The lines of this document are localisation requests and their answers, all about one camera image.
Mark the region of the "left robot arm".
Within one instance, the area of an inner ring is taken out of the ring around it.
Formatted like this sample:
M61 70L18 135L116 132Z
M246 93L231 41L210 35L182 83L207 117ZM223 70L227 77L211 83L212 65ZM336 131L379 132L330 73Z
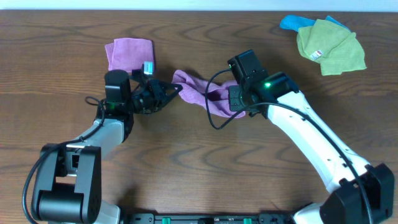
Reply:
M31 223L127 223L121 209L102 199L101 161L130 135L135 114L152 114L170 103L183 87L155 79L143 69L105 74L102 100L92 126L77 138L46 144L29 172L35 181L31 204L23 190L22 208Z

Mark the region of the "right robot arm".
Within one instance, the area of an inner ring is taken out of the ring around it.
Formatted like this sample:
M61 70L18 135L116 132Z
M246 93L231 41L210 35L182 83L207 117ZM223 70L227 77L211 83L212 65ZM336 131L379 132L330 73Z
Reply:
M295 223L380 223L391 217L394 174L373 167L351 150L314 112L296 83L285 73L269 76L233 73L230 109L257 113L288 135L318 172L329 197L296 211Z

